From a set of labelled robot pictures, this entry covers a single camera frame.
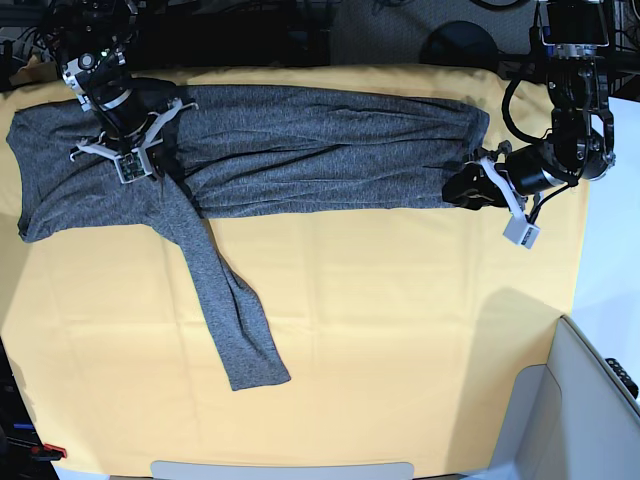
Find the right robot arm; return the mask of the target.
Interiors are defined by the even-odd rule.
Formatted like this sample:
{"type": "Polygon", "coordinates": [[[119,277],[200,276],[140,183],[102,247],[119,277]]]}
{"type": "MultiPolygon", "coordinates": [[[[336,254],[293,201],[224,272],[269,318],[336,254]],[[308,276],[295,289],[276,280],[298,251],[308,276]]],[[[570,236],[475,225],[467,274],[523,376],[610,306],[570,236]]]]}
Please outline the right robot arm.
{"type": "Polygon", "coordinates": [[[175,96],[170,81],[131,74],[126,48],[145,11],[144,1],[53,2],[41,25],[62,80],[101,127],[70,150],[70,160],[83,154],[106,159],[123,184],[161,176],[162,130],[196,105],[175,96]]]}

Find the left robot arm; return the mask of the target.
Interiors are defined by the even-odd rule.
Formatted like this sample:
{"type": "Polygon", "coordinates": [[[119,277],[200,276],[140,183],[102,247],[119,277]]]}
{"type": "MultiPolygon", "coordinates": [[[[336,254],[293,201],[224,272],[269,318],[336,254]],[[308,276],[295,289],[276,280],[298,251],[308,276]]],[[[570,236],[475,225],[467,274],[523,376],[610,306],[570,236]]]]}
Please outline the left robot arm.
{"type": "Polygon", "coordinates": [[[609,45],[600,1],[540,1],[530,29],[531,51],[522,63],[545,77],[552,103],[551,126],[539,137],[526,134],[511,115],[511,100],[523,79],[518,72],[504,93],[501,113],[508,131],[524,147],[477,150],[442,189],[445,202],[479,210],[517,205],[556,187],[596,180],[615,163],[614,118],[602,54],[609,45]]]}

